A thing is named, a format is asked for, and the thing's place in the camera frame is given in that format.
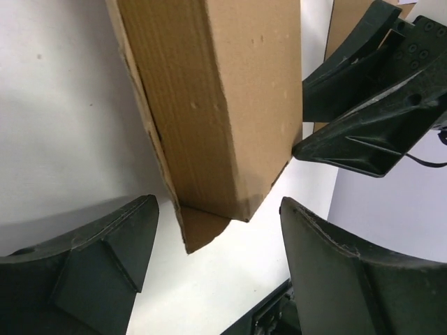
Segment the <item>brown cardboard box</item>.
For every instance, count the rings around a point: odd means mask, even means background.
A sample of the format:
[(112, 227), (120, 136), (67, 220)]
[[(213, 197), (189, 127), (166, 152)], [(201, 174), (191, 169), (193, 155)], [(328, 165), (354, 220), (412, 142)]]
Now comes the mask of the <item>brown cardboard box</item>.
[(302, 137), (298, 1), (109, 1), (187, 253), (250, 221)]

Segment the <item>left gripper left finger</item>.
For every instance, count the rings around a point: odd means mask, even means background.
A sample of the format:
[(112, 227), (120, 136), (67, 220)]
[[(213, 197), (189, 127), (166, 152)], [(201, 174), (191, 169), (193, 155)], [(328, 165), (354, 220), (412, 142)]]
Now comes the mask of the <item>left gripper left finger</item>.
[(1, 258), (2, 334), (125, 334), (159, 221), (154, 195)]

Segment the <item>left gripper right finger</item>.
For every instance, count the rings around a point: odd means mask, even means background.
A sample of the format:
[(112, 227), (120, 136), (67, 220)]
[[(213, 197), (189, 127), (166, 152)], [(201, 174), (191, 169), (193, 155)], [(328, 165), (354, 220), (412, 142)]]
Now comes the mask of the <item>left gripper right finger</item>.
[(290, 197), (281, 230), (303, 334), (445, 334), (446, 265), (329, 223)]

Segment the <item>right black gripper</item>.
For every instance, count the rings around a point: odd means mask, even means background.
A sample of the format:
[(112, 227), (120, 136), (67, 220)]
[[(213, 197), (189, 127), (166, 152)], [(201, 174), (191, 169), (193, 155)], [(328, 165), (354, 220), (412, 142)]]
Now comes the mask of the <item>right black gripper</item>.
[[(446, 111), (446, 26), (401, 12), (373, 1), (303, 81), (303, 121), (330, 123), (295, 145), (294, 158), (384, 177)], [(377, 95), (349, 110), (375, 65)]]

